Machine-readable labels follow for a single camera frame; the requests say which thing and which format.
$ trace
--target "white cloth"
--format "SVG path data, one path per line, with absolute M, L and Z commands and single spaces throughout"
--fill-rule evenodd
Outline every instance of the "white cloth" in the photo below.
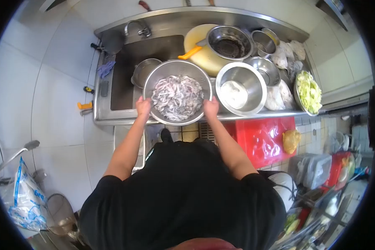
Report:
M 297 194 L 296 183 L 294 183 L 292 177 L 288 173 L 276 173 L 268 177 L 268 179 L 273 181 L 275 184 L 284 186 L 274 186 L 274 189 L 282 198 L 287 212 L 294 202 L 292 191 L 294 193 L 294 196 L 296 196 Z

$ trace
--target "sink basin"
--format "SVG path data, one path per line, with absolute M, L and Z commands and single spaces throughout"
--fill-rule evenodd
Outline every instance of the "sink basin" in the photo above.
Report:
M 177 59 L 183 55 L 184 36 L 164 36 L 145 39 L 125 44 L 115 56 L 114 73 L 111 86 L 111 110 L 127 110 L 135 108 L 136 100 L 142 89 L 131 83 L 135 67 L 143 60 L 157 58 L 161 61 Z

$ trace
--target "shoe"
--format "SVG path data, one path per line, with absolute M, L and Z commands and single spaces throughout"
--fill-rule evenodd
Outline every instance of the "shoe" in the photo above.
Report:
M 161 140 L 163 142 L 167 143 L 173 143 L 174 141 L 172 140 L 171 133 L 167 128 L 163 128 L 161 130 Z

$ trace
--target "metal bowl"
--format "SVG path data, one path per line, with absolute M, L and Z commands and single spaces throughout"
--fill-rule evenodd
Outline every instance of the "metal bowl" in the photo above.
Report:
M 260 72 L 267 87 L 278 86 L 281 82 L 279 69 L 277 69 L 275 64 L 269 59 L 255 56 L 247 58 L 243 62 L 249 64 L 250 66 L 253 66 L 256 70 L 258 70 L 258 72 Z
M 270 30 L 268 28 L 262 28 L 261 31 L 266 33 L 267 35 L 269 35 L 272 38 L 272 40 L 274 40 L 276 46 L 278 46 L 280 44 L 280 40 L 279 40 L 278 36 L 275 34 L 275 32 L 273 32 L 272 30 Z
M 159 80 L 169 76 L 188 76 L 200 83 L 203 88 L 204 98 L 212 99 L 211 82 L 207 73 L 199 66 L 185 60 L 169 60 L 157 66 L 147 77 L 143 88 L 143 98 L 153 95 L 155 85 Z M 150 110 L 151 116 L 157 121 L 171 126 L 185 126 L 197 122 L 203 115 L 203 108 L 197 111 L 193 116 L 182 121 L 172 121 L 164 117 L 154 106 Z
M 253 53 L 250 37 L 241 29 L 220 25 L 210 29 L 206 41 L 211 50 L 228 60 L 244 60 Z
M 294 95 L 294 99 L 296 100 L 296 103 L 297 105 L 299 105 L 299 107 L 301 108 L 301 110 L 305 111 L 309 116 L 317 116 L 318 114 L 313 114 L 313 113 L 310 113 L 307 108 L 304 107 L 303 103 L 301 102 L 301 99 L 300 99 L 300 95 L 299 95 L 299 89 L 297 87 L 297 75 L 300 74 L 302 71 L 298 72 L 296 74 L 296 81 L 294 83 L 294 86 L 293 86 L 293 95 Z
M 161 63 L 162 61 L 156 58 L 149 58 L 141 61 L 135 68 L 134 74 L 131 77 L 131 83 L 137 87 L 143 88 L 147 76 Z
M 232 107 L 227 101 L 228 93 L 221 91 L 228 81 L 240 84 L 247 91 L 248 99 L 241 108 Z M 215 91 L 222 105 L 239 116 L 252 116 L 258 113 L 267 99 L 267 87 L 264 78 L 254 67 L 246 63 L 234 62 L 225 65 L 215 80 Z
M 276 51 L 274 40 L 264 31 L 255 30 L 251 33 L 254 49 L 260 57 L 268 58 Z

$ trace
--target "person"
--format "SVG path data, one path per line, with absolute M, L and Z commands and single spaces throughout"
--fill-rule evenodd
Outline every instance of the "person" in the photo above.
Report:
M 218 120 L 215 98 L 203 109 L 218 147 L 205 139 L 173 142 L 163 129 L 163 142 L 131 175 L 150 107 L 149 98 L 136 102 L 138 117 L 82 206 L 87 243 L 101 250 L 270 248 L 295 195 L 289 175 L 259 174 Z

